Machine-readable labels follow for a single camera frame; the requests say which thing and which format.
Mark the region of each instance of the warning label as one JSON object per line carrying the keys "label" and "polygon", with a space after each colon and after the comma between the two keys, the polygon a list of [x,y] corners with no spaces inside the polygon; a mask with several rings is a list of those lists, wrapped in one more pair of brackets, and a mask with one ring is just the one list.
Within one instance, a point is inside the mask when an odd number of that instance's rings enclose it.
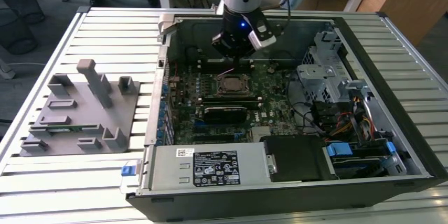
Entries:
{"label": "warning label", "polygon": [[236,151],[193,153],[193,185],[228,186],[240,184]]}

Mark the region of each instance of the blue plastic tab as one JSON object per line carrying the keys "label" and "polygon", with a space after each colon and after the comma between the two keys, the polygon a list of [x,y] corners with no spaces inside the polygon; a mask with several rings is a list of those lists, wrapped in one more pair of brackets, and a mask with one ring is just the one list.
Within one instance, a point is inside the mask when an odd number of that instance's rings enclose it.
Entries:
{"label": "blue plastic tab", "polygon": [[128,177],[128,176],[135,176],[135,171],[136,167],[133,166],[124,166],[121,167],[121,176]]}
{"label": "blue plastic tab", "polygon": [[335,152],[335,149],[333,147],[329,145],[327,146],[327,152],[328,152],[328,156],[336,156],[336,152]]}
{"label": "blue plastic tab", "polygon": [[353,154],[348,143],[333,143],[327,147],[327,151],[329,156],[345,156]]}
{"label": "blue plastic tab", "polygon": [[396,152],[397,149],[395,148],[395,145],[392,142],[385,143],[387,148],[389,149],[391,153]]}
{"label": "blue plastic tab", "polygon": [[157,131],[157,138],[163,137],[163,131]]}

